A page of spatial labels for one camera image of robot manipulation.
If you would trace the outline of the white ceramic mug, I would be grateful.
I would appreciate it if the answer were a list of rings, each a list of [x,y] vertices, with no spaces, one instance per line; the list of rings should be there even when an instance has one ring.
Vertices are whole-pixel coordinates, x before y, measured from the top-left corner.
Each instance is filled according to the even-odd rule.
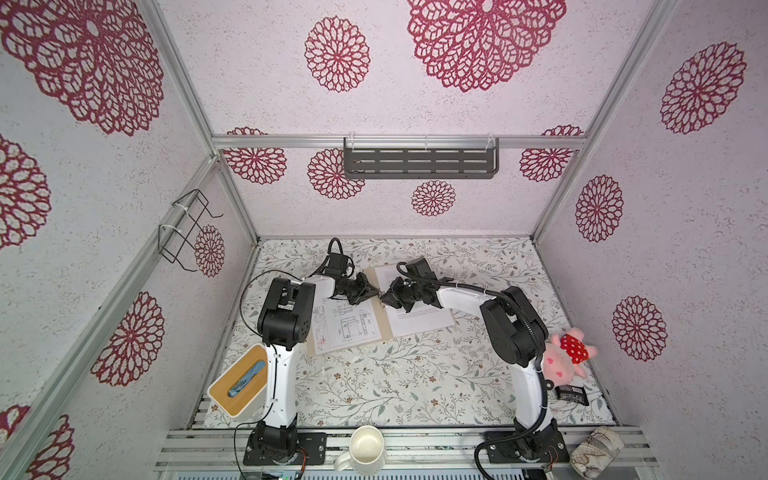
[[[334,470],[352,469],[359,475],[373,476],[383,469],[385,458],[382,432],[374,426],[361,426],[351,435],[349,448],[334,461]]]

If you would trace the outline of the pink pig plush toy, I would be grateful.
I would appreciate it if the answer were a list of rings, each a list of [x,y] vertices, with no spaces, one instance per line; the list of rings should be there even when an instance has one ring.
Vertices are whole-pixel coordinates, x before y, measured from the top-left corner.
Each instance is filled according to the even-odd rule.
[[[548,390],[565,386],[575,377],[587,378],[585,364],[598,354],[596,346],[585,342],[585,334],[578,328],[571,328],[555,334],[546,342],[542,371]]]

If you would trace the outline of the white wooden-top tissue box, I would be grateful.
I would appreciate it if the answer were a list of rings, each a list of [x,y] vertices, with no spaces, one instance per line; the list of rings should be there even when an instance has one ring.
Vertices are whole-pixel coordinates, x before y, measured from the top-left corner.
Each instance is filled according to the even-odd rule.
[[[247,420],[267,399],[268,353],[257,344],[243,353],[207,389],[214,405],[232,420]]]

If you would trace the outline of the small black card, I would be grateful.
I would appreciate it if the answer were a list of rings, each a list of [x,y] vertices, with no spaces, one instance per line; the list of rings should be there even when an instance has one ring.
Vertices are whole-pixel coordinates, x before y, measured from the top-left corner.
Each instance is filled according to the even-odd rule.
[[[583,406],[589,405],[587,391],[584,387],[574,385],[561,385],[555,389],[558,400],[576,403]]]

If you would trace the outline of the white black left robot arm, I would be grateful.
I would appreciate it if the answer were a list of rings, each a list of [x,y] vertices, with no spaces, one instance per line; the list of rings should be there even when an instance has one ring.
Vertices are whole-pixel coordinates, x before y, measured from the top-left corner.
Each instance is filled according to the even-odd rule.
[[[356,306],[379,293],[364,273],[354,271],[348,256],[341,253],[329,254],[304,279],[272,280],[257,320],[257,334],[268,358],[270,398],[261,419],[263,424],[276,429],[296,424],[297,351],[309,336],[314,307],[327,299],[344,300]]]

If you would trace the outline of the marbled patterned cup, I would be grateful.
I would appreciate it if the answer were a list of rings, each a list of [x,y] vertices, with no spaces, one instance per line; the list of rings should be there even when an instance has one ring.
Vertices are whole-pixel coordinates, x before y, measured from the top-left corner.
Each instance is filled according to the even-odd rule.
[[[570,465],[582,479],[597,479],[618,457],[625,442],[612,428],[600,426],[570,454]]]

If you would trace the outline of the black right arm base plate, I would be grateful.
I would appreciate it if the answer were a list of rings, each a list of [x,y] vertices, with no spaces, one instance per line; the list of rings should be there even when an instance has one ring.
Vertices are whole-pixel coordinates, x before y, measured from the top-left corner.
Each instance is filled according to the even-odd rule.
[[[492,464],[570,462],[570,454],[555,419],[545,422],[542,429],[528,436],[502,442],[503,438],[522,433],[523,430],[523,426],[515,420],[510,429],[486,431],[483,434],[483,441],[490,442],[484,451]]]

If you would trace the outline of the white printed text sheet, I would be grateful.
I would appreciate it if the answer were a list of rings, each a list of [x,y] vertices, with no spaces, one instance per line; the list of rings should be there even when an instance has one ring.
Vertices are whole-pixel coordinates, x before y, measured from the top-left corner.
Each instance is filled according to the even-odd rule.
[[[382,293],[386,292],[394,280],[399,277],[394,265],[371,267],[368,269],[368,273],[374,275],[374,284]],[[406,312],[404,309],[394,309],[385,305],[382,300],[379,303],[393,338],[430,332],[455,325],[455,319],[450,310],[438,309],[421,301],[417,302],[410,312]]]

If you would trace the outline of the white technical drawing sheet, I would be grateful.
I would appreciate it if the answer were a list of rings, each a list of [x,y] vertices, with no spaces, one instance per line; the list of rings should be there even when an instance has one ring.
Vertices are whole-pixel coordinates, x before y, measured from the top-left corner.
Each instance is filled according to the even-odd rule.
[[[324,355],[382,339],[375,299],[359,305],[325,299],[312,310],[307,353]]]

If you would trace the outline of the beige manila folder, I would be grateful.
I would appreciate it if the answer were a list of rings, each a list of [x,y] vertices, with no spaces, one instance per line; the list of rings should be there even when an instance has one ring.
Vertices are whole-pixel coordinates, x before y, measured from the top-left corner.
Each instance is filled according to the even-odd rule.
[[[316,289],[316,296],[315,296],[314,306],[316,306],[322,300],[332,299],[332,298],[323,298],[321,296],[323,293],[328,293],[330,291],[330,282],[329,281],[327,281],[327,280],[317,281],[316,282],[316,286],[317,286],[317,289]],[[381,304],[379,303],[380,299],[378,297],[373,297],[371,299],[375,299],[375,301],[376,301],[376,305],[375,305],[376,315],[378,317],[379,327],[380,327],[380,331],[381,331],[381,334],[382,334],[382,339],[378,340],[378,341],[388,341],[388,340],[395,339],[395,338],[392,337],[392,333],[391,333],[389,324],[388,324],[386,318],[384,317],[383,312],[380,310],[380,308],[381,308]],[[340,299],[332,299],[332,300],[347,301],[347,299],[344,298],[344,297],[342,297]]]

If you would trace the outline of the grey slotted wall shelf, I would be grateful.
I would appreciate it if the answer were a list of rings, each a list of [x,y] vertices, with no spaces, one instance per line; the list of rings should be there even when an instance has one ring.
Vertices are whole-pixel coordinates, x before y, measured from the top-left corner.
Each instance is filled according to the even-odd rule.
[[[354,180],[487,180],[499,171],[499,148],[494,139],[482,148],[401,148],[344,138],[342,166]]]

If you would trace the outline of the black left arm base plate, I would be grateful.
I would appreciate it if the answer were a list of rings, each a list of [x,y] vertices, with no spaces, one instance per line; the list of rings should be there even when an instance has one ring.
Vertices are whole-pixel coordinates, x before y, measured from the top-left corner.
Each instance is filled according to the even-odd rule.
[[[251,431],[243,456],[245,466],[317,466],[325,462],[328,435],[301,430],[296,422],[272,427],[264,421]]]

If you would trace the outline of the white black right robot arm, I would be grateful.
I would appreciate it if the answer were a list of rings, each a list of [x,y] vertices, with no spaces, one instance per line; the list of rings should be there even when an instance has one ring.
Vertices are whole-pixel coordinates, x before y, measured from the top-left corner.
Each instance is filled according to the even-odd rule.
[[[523,435],[544,430],[552,420],[543,374],[549,332],[523,290],[510,286],[496,291],[439,278],[424,258],[400,262],[396,271],[398,276],[380,296],[382,303],[409,311],[421,302],[482,319],[493,350],[512,369],[516,427]]]

